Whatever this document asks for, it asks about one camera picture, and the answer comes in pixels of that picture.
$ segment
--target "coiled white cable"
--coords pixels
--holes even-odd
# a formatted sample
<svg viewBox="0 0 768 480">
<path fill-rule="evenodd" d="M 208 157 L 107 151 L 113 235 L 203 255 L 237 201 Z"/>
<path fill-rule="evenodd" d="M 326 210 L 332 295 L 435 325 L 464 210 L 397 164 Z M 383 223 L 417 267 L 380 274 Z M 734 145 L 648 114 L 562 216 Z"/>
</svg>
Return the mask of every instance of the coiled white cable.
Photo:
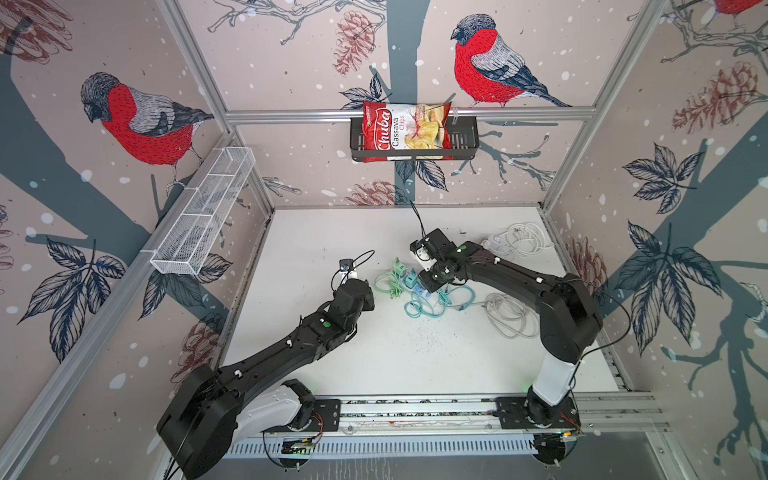
<svg viewBox="0 0 768 480">
<path fill-rule="evenodd" d="M 534 339 L 538 336 L 538 319 L 533 311 L 520 300 L 509 295 L 494 292 L 485 298 L 485 305 L 483 307 L 485 308 L 485 314 L 488 315 L 488 319 L 491 321 L 491 325 L 503 337 L 515 339 L 521 336 L 526 339 Z M 509 310 L 508 315 L 502 312 L 503 308 Z M 533 331 L 526 333 L 525 330 L 528 327 L 529 320 L 533 324 Z"/>
<path fill-rule="evenodd" d="M 482 241 L 482 246 L 494 254 L 514 257 L 536 255 L 553 245 L 542 228 L 533 222 L 515 223 L 499 235 Z"/>
</svg>

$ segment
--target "wallpaper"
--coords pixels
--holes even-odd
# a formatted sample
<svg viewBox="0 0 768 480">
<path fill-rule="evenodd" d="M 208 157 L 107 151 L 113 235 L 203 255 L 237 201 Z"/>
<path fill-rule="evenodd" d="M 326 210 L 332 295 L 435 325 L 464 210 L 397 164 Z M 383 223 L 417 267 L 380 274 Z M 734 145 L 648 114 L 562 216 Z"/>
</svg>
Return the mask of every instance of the wallpaper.
<svg viewBox="0 0 768 480">
<path fill-rule="evenodd" d="M 203 0 L 183 8 L 228 109 L 306 110 L 341 108 L 340 93 L 366 88 L 375 73 L 393 102 L 553 104 L 522 91 L 484 98 L 482 79 L 457 81 L 455 66 L 493 43 L 466 43 L 481 23 L 502 39 L 505 58 L 519 58 L 516 65 L 525 64 L 552 97 L 591 105 L 630 30 L 625 18 L 642 4 Z"/>
<path fill-rule="evenodd" d="M 189 372 L 216 361 L 263 221 L 244 187 L 199 276 L 147 278 L 24 479 L 149 478 L 164 447 L 154 427 Z M 167 295 L 158 299 L 161 284 Z"/>
<path fill-rule="evenodd" d="M 481 122 L 471 161 L 355 162 L 349 124 L 241 125 L 276 207 L 538 202 L 581 122 Z"/>
<path fill-rule="evenodd" d="M 768 11 L 672 2 L 553 218 L 700 478 L 768 473 Z"/>
<path fill-rule="evenodd" d="M 0 441 L 220 136 L 159 15 L 0 1 Z"/>
</svg>

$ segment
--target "white dot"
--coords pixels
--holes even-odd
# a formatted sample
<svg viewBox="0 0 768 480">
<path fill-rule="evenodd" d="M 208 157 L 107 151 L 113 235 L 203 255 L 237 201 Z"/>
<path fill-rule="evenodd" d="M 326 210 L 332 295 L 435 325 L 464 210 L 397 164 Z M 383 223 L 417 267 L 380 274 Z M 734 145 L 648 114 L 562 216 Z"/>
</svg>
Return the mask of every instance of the white dot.
<svg viewBox="0 0 768 480">
<path fill-rule="evenodd" d="M 121 389 L 123 388 L 123 384 L 125 383 L 125 374 L 121 373 L 120 375 L 116 375 L 110 382 L 109 382 L 109 388 L 113 390 Z"/>
</svg>

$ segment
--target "bird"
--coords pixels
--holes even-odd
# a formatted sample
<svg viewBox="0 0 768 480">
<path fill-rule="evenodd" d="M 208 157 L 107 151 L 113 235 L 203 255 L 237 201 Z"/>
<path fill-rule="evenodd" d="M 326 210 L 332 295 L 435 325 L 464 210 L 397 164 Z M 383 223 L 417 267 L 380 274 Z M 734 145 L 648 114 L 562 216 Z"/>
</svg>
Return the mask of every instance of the bird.
<svg viewBox="0 0 768 480">
<path fill-rule="evenodd" d="M 512 98 L 539 97 L 559 106 L 570 105 L 549 94 L 547 87 L 525 66 L 523 57 L 504 43 L 490 15 L 464 17 L 451 40 L 456 40 L 454 73 L 458 85 L 475 100 L 499 103 Z"/>
<path fill-rule="evenodd" d="M 165 95 L 140 92 L 104 72 L 83 83 L 80 99 L 88 120 L 101 120 L 134 158 L 150 165 L 173 166 L 174 179 L 166 186 L 166 194 L 174 185 L 184 185 L 176 180 L 176 163 L 188 150 L 197 155 L 192 137 L 200 124 L 214 118 Z"/>
</svg>

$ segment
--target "white table surface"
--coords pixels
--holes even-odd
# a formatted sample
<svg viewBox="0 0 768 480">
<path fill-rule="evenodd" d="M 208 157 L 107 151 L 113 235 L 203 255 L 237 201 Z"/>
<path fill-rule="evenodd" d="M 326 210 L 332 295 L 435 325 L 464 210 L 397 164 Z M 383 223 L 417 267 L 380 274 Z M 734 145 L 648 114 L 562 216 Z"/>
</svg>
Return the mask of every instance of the white table surface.
<svg viewBox="0 0 768 480">
<path fill-rule="evenodd" d="M 421 208 L 429 233 L 435 228 L 457 245 L 478 242 L 512 223 L 535 222 L 533 207 Z M 396 257 L 419 271 L 409 244 L 420 238 L 412 210 L 278 210 L 266 238 L 224 365 L 238 362 L 282 339 L 321 303 L 331 300 L 330 278 L 339 259 L 375 250 L 358 269 L 370 283 L 392 268 Z M 515 261 L 526 268 L 564 275 L 554 249 Z M 468 282 L 478 300 L 493 291 Z M 461 301 L 459 293 L 455 300 Z M 442 318 L 408 318 L 399 299 L 374 291 L 376 309 L 358 320 L 357 336 L 319 362 L 287 378 L 297 378 L 316 395 L 432 395 L 525 392 L 544 355 L 539 339 L 506 339 L 473 306 L 449 310 Z M 602 355 L 587 357 L 577 374 L 578 392 L 613 392 L 616 383 Z"/>
</svg>

